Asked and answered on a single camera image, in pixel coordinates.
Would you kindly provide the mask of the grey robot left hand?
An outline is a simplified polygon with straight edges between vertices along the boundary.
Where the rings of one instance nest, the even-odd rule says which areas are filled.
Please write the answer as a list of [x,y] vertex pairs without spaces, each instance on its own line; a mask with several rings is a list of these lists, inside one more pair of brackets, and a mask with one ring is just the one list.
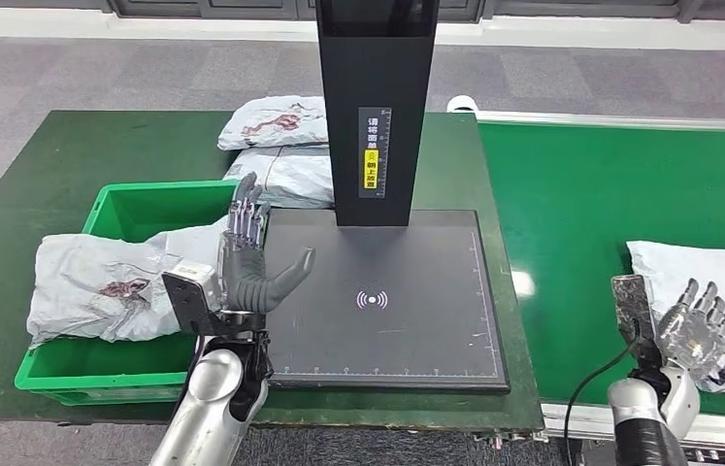
[[267,275],[263,235],[271,206],[259,202],[262,192],[257,174],[248,172],[228,208],[220,237],[219,272],[229,311],[268,314],[313,270],[315,250],[304,248],[293,264],[273,277]]

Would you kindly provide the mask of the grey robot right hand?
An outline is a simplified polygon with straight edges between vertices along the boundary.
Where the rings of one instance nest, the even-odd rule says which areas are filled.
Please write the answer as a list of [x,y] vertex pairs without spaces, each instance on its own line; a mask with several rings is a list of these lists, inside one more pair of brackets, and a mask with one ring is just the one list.
[[690,279],[657,324],[655,341],[663,357],[702,384],[725,353],[725,300],[714,282]]

